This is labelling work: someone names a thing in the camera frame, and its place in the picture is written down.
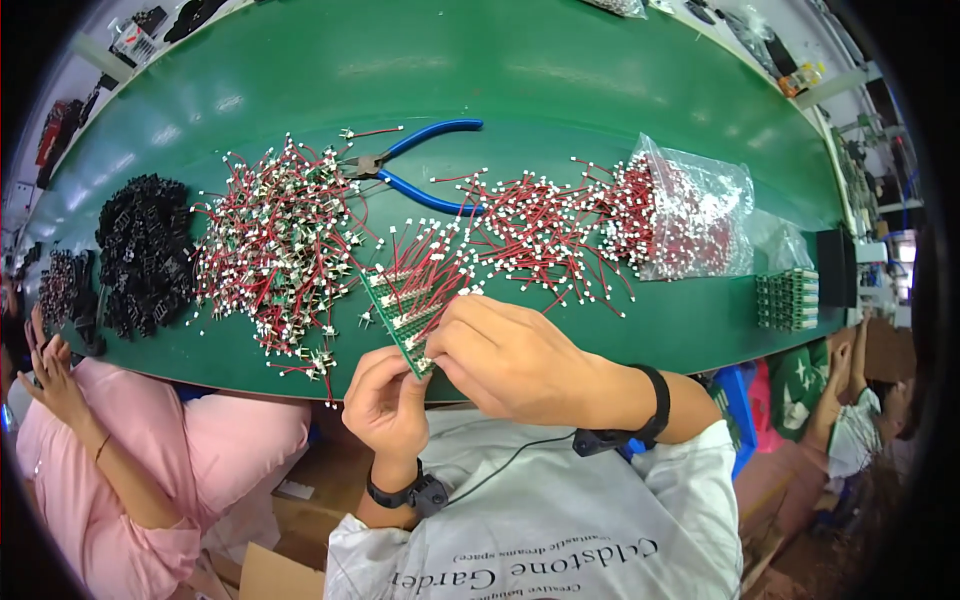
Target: black wristband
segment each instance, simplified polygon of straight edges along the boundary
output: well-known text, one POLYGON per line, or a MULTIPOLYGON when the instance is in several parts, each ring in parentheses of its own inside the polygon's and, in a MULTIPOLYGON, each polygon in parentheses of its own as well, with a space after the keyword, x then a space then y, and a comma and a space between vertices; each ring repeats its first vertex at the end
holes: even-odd
POLYGON ((413 507, 420 518, 435 515, 449 503, 444 484, 433 475, 423 474, 423 462, 417 459, 417 479, 399 492, 386 493, 373 484, 373 465, 367 473, 367 493, 383 508, 413 507))
POLYGON ((650 449, 656 443, 656 438, 666 428, 670 420, 670 387, 666 384, 663 375, 653 367, 646 365, 630 365, 640 369, 650 378, 654 386, 654 395, 657 399, 657 409, 643 427, 637 431, 626 429, 577 429, 573 436, 573 449, 580 456, 592 456, 618 448, 630 440, 638 440, 650 449))
POLYGON ((423 477, 423 463, 420 459, 417 459, 417 477, 410 482, 410 485, 406 488, 400 490, 399 492, 387 493, 380 490, 376 485, 373 484, 373 465, 370 466, 370 470, 367 472, 367 493, 373 498, 373 501, 382 506, 383 508, 388 509, 397 509, 403 506, 404 504, 413 506, 413 497, 411 492, 413 488, 417 485, 417 482, 423 477))

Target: black cable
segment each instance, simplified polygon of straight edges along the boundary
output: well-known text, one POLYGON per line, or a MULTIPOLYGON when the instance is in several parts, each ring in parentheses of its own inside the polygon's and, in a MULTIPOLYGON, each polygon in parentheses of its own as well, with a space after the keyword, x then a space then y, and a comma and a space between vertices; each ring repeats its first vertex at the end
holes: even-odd
POLYGON ((470 488, 470 489, 467 491, 467 493, 465 493, 464 495, 458 496, 458 497, 453 498, 452 500, 450 500, 450 501, 447 503, 446 506, 453 506, 454 504, 456 504, 457 502, 460 502, 461 500, 463 500, 464 498, 466 498, 466 497, 469 496, 470 494, 476 492, 476 491, 480 488, 480 486, 484 485, 485 483, 487 483, 488 481, 490 481, 491 479, 493 479, 495 476, 497 476, 498 474, 500 474, 500 471, 502 471, 504 468, 509 467, 509 466, 510 466, 510 463, 512 463, 512 462, 514 461, 514 459, 515 459, 517 456, 520 455, 520 452, 522 452, 523 450, 529 448, 530 446, 532 446, 532 445, 537 445, 537 444, 549 444, 550 442, 562 442, 563 440, 569 440, 570 438, 573 437, 573 434, 575 434, 575 433, 576 433, 576 431, 573 431, 572 433, 570 433, 570 435, 563 436, 562 438, 551 438, 551 439, 549 439, 549 440, 539 440, 538 442, 530 442, 530 443, 528 443, 528 444, 522 445, 520 448, 517 449, 516 452, 514 452, 514 455, 510 457, 510 460, 507 461, 506 463, 504 463, 503 467, 498 468, 498 469, 495 470, 493 473, 491 473, 491 474, 487 475, 486 477, 484 477, 483 481, 481 481, 481 482, 478 483, 477 485, 475 485, 475 486, 473 486, 472 488, 470 488))

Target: pink shirt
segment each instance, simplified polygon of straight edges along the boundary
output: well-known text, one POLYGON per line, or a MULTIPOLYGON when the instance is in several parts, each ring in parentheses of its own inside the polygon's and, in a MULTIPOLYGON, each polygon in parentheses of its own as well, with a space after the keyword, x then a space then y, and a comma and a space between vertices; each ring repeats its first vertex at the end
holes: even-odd
POLYGON ((90 407, 157 480, 184 519, 131 522, 73 432, 33 402, 17 457, 63 556, 98 599, 163 599, 193 571, 220 515, 306 442, 309 409, 211 395, 184 406, 173 388, 85 359, 74 371, 90 407))

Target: green circuit board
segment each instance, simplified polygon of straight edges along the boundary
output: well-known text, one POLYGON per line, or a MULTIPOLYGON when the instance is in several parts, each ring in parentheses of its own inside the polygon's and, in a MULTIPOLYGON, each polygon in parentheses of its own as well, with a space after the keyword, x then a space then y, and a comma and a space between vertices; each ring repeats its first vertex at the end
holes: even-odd
POLYGON ((437 302, 430 307, 418 310, 415 315, 404 314, 400 310, 400 306, 404 302, 413 304, 428 294, 433 296, 436 288, 436 286, 423 287, 412 292, 405 292, 398 300, 395 290, 408 275, 409 273, 387 275, 361 271, 360 280, 363 281, 364 288, 366 288, 377 314, 380 315, 380 319, 387 331, 390 332, 390 336, 394 338, 394 343, 400 348, 400 352, 406 359, 407 364, 410 365, 411 371, 417 379, 423 379, 433 371, 434 364, 432 360, 423 355, 426 348, 426 338, 418 339, 418 336, 430 323, 437 311, 440 310, 442 304, 437 302))

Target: blue pliers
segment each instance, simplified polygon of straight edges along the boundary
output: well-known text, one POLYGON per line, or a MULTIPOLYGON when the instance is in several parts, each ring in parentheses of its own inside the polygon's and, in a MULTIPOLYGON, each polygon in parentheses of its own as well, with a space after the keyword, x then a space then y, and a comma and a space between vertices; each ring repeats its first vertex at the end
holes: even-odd
MULTIPOLYGON (((379 155, 358 156, 357 158, 348 158, 347 160, 344 160, 341 163, 342 165, 354 167, 354 169, 345 170, 344 176, 352 180, 367 180, 371 178, 377 178, 415 202, 423 204, 424 206, 429 206, 434 210, 439 210, 446 214, 455 215, 461 211, 460 204, 434 198, 430 194, 427 194, 417 187, 414 187, 410 183, 407 183, 390 171, 384 169, 383 163, 387 160, 390 160, 392 157, 397 156, 404 151, 409 150, 410 148, 413 148, 422 141, 434 137, 435 135, 440 135, 441 133, 447 132, 477 132, 482 127, 483 121, 480 119, 450 119, 449 121, 441 121, 440 123, 428 125, 418 132, 413 132, 410 135, 407 135, 396 144, 388 148, 387 152, 379 155)), ((475 216, 480 216, 483 214, 483 206, 479 204, 468 204, 463 206, 463 213, 465 215, 469 215, 471 212, 475 216)))

